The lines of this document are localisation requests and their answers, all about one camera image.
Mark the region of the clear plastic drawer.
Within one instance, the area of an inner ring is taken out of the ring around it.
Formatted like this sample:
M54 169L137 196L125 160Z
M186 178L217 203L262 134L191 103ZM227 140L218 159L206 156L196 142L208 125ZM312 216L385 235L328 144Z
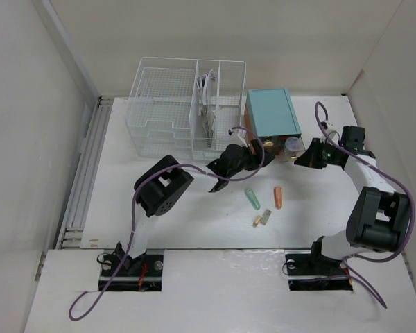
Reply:
M288 137L279 154L282 162L294 162L306 151L301 137Z

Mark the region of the clear jar of paperclips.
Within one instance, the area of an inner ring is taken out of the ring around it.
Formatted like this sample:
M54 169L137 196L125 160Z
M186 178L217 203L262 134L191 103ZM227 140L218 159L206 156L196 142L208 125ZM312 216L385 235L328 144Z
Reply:
M302 140L299 137L288 137L285 141L284 148L289 152L302 150Z

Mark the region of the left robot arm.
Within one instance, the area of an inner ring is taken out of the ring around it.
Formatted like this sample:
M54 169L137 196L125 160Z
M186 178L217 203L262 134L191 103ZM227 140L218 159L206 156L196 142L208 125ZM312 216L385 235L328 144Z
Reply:
M207 165L208 176L216 179L209 190L217 193L231 182L247 180L251 176L233 178L242 171L256 174L275 159L257 140L251 146L230 144L220 157ZM158 217L167 213L182 197L194 177L186 168L204 174L205 170L195 165L180 164L173 156L167 155L153 165L134 185L131 213L132 225L128 243L116 245L117 268L126 275L133 276L144 264L150 230Z

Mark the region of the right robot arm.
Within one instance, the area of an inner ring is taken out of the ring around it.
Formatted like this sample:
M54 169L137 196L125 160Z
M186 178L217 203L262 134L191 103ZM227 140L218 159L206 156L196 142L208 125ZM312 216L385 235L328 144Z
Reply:
M390 253L396 257L410 239L415 204L410 192L396 191L393 178L380 170L372 151L364 145L365 130L345 126L338 143L330 137L312 139L295 164L312 169L336 165L351 178L358 198L346 228L320 237L302 260L315 273L338 267L349 257L364 258L367 252Z

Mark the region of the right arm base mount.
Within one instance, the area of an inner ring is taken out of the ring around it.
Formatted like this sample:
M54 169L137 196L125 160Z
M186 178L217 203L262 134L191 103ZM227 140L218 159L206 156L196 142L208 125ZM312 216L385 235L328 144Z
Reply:
M288 276L290 291L353 291L349 271L341 261L321 254L322 242L317 240L309 250L285 253L283 272Z

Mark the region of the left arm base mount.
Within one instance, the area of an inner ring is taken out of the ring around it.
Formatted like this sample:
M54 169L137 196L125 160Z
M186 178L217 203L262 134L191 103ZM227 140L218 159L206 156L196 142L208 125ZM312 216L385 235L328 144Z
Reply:
M112 278L124 251L120 244L112 252L104 252L97 256L101 266L98 278L98 290L113 292L159 292L162 290L162 273L164 269L164 251L147 250L139 257L127 257L125 265Z

